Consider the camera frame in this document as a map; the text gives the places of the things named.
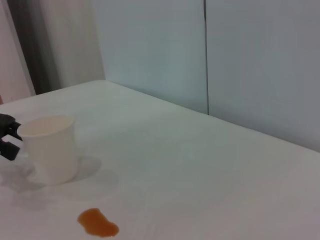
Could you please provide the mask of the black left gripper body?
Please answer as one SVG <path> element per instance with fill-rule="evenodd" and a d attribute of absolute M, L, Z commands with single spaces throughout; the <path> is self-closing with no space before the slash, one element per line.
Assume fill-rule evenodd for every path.
<path fill-rule="evenodd" d="M 0 136 L 4 137 L 8 134 L 8 129 L 10 125 L 15 122 L 15 118 L 7 115 L 7 114 L 0 114 Z"/>

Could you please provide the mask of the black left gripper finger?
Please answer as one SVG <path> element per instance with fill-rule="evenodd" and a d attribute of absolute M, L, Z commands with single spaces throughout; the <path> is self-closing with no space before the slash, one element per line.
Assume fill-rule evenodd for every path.
<path fill-rule="evenodd" d="M 0 155 L 9 161 L 14 161 L 20 151 L 20 148 L 11 142 L 0 140 Z"/>
<path fill-rule="evenodd" d="M 20 123 L 13 121 L 7 129 L 7 134 L 18 139 L 18 140 L 22 140 L 22 138 L 18 135 L 18 128 L 21 126 Z"/>

